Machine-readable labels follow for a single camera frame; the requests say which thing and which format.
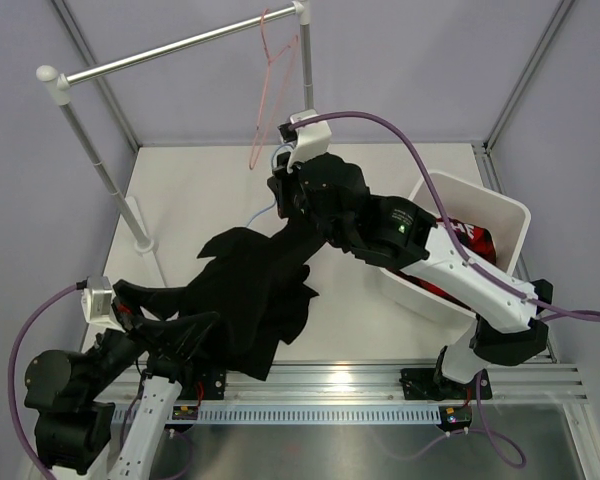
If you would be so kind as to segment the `pink clothes hanger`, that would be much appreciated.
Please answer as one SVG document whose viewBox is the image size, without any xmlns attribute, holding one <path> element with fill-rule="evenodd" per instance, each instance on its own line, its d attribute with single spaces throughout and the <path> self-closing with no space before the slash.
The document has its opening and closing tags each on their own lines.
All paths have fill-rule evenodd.
<svg viewBox="0 0 600 480">
<path fill-rule="evenodd" d="M 259 19 L 259 33 L 262 44 L 262 49 L 266 61 L 266 70 L 262 83 L 261 95 L 258 106 L 258 113 L 254 128 L 254 136 L 250 146 L 248 158 L 248 168 L 253 171 L 259 163 L 262 150 L 265 146 L 273 122 L 279 110 L 281 101 L 288 89 L 291 75 L 294 72 L 297 52 L 299 50 L 299 35 L 294 34 L 289 40 L 281 46 L 278 51 L 272 52 L 269 48 L 267 40 L 265 16 L 270 13 L 269 9 L 265 9 Z M 276 64 L 285 58 L 288 59 L 284 75 L 279 82 L 277 93 L 272 101 L 269 100 L 272 86 L 274 85 L 274 70 Z"/>
</svg>

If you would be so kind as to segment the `red black plaid shirt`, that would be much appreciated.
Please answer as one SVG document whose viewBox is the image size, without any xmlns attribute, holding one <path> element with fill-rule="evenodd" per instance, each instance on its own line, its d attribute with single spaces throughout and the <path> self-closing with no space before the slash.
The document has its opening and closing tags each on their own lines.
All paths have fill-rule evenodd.
<svg viewBox="0 0 600 480">
<path fill-rule="evenodd" d="M 457 239 L 464 247 L 473 253 L 476 253 L 479 257 L 486 260 L 490 264 L 496 264 L 497 253 L 495 249 L 495 243 L 488 229 L 471 223 L 461 222 L 454 218 L 450 219 L 450 223 Z M 466 304 L 462 303 L 455 297 L 449 295 L 445 290 L 430 282 L 410 275 L 405 275 L 403 273 L 400 273 L 400 275 L 406 281 L 417 285 L 419 288 L 422 288 L 429 293 L 432 293 L 462 308 L 469 309 Z"/>
</svg>

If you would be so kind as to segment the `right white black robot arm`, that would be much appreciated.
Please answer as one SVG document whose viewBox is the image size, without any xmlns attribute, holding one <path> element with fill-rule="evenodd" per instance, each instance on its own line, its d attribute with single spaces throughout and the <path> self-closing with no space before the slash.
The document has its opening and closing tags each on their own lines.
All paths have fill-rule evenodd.
<svg viewBox="0 0 600 480">
<path fill-rule="evenodd" d="M 460 399 L 479 388 L 488 366 L 517 366 L 546 348 L 549 328 L 535 303 L 550 297 L 549 282 L 524 282 L 461 255 L 429 212 L 403 197 L 372 194 L 359 166 L 330 153 L 293 163 L 285 152 L 275 155 L 267 185 L 280 217 L 301 217 L 332 247 L 421 279 L 473 311 L 475 325 L 442 348 L 433 372 L 403 382 L 420 396 Z"/>
</svg>

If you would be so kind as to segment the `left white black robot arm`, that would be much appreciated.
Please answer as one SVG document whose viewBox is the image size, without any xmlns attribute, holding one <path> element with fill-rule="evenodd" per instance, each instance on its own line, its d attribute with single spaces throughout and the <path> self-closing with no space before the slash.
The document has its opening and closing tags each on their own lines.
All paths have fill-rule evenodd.
<svg viewBox="0 0 600 480">
<path fill-rule="evenodd" d="M 105 277 L 87 278 L 64 292 L 80 293 L 86 321 L 105 332 L 86 352 L 47 350 L 28 365 L 24 404 L 38 413 L 31 459 L 47 479 L 146 479 L 176 400 L 198 384 L 193 360 L 219 316 L 147 318 L 123 302 Z M 97 398 L 141 355 L 148 366 L 140 403 L 110 464 L 116 406 Z"/>
</svg>

